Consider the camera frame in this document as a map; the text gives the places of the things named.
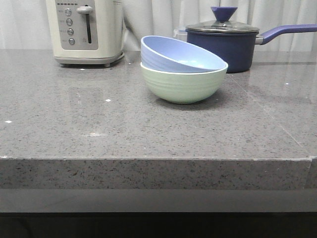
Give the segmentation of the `blue saucepan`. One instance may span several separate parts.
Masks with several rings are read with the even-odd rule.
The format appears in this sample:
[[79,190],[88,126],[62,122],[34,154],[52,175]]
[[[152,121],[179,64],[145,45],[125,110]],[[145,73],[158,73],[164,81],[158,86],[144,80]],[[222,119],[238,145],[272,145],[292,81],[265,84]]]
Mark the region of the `blue saucepan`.
[[244,72],[253,62],[255,45],[264,45],[281,34],[316,32],[316,24],[282,25],[264,33],[216,33],[186,28],[187,42],[204,48],[228,63],[228,73]]

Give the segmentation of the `green bowl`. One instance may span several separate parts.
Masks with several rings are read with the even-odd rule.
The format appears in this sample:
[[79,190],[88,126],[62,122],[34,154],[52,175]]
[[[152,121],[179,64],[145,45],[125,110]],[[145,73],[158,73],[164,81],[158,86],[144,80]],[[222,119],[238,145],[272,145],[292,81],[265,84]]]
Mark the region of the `green bowl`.
[[179,73],[154,70],[140,63],[149,90],[159,98],[176,104],[191,104],[213,95],[221,86],[228,64],[216,71]]

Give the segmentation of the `cream toaster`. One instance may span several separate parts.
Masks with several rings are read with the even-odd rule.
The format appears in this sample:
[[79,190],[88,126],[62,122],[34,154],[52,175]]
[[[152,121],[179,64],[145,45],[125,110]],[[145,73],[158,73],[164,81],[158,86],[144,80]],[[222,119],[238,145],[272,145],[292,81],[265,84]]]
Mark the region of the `cream toaster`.
[[124,56],[120,0],[46,1],[54,59],[110,66]]

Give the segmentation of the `clear plastic container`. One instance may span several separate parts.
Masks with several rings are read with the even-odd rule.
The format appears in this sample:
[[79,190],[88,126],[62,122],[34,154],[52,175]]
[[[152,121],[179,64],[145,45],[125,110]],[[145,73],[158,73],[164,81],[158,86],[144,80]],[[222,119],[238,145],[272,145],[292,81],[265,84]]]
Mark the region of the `clear plastic container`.
[[187,32],[185,27],[178,27],[173,31],[173,38],[177,40],[187,41]]

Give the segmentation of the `blue bowl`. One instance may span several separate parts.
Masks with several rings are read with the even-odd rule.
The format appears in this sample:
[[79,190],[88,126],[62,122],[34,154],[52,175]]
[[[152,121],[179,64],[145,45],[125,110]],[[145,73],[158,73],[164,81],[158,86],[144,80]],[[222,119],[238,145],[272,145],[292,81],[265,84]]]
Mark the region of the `blue bowl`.
[[163,36],[141,39],[141,62],[150,69],[176,73],[201,73],[227,67],[219,56],[196,45]]

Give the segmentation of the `glass pot lid blue knob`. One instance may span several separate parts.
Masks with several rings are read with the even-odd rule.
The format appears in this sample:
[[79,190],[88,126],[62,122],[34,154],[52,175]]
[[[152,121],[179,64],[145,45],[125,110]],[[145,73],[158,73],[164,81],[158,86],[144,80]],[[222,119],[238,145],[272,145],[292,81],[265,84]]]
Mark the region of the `glass pot lid blue knob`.
[[193,25],[187,25],[186,31],[201,33],[257,33],[259,28],[246,23],[230,20],[238,7],[235,6],[211,6],[215,20],[205,21]]

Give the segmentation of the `white curtain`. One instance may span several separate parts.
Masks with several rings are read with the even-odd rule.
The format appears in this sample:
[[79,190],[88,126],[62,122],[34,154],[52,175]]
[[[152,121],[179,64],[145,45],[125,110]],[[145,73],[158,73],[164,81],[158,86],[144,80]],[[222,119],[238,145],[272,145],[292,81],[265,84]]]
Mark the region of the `white curtain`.
[[[314,0],[125,0],[125,44],[137,51],[146,35],[171,37],[181,26],[213,19],[213,6],[235,6],[232,19],[261,32],[280,25],[315,24]],[[43,0],[3,0],[0,3],[2,49],[50,49],[51,36]]]

